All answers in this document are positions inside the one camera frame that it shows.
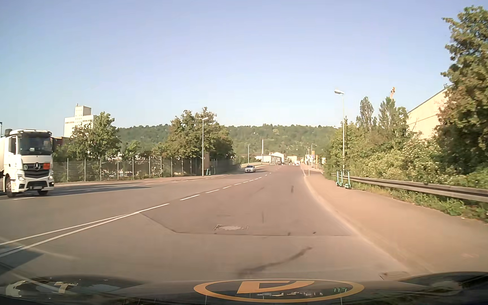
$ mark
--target truck windshield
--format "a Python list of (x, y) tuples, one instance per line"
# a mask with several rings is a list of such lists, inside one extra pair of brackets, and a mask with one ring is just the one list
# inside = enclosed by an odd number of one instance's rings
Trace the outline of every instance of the truck windshield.
[(20, 155), (51, 155), (52, 143), (50, 137), (32, 137), (23, 135), (18, 140)]

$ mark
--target car hood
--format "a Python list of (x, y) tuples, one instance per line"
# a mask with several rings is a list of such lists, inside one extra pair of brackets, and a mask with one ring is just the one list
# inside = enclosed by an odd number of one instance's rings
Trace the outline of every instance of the car hood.
[(398, 281), (246, 279), (143, 283), (115, 277), (68, 275), (0, 286), (6, 303), (30, 304), (488, 304), (488, 273), (442, 273)]

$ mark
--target truck grille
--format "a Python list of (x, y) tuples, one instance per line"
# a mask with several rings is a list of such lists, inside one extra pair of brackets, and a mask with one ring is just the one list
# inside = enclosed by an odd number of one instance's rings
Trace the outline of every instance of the truck grille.
[(48, 177), (50, 170), (40, 169), (40, 170), (24, 170), (24, 176), (26, 178), (44, 178)]
[(36, 187), (36, 186), (46, 187), (47, 184), (46, 184), (46, 181), (32, 181), (32, 182), (29, 182), (25, 188), (31, 189), (31, 188)]

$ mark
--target truck front wheel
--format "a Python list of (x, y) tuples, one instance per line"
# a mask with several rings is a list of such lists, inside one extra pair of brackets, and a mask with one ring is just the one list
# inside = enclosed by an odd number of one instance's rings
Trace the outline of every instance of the truck front wheel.
[(10, 177), (5, 177), (5, 193), (7, 194), (7, 197), (12, 198), (14, 197), (15, 193), (12, 192), (11, 186), (10, 186)]

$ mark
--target chain-link fence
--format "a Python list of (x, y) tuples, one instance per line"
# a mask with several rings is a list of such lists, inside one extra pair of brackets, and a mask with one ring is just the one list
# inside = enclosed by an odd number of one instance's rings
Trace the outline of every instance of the chain-link fence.
[[(54, 163), (54, 180), (60, 182), (136, 180), (155, 177), (201, 175), (201, 158), (155, 158), (142, 160), (82, 160)], [(225, 173), (236, 168), (233, 160), (211, 160), (205, 175)]]

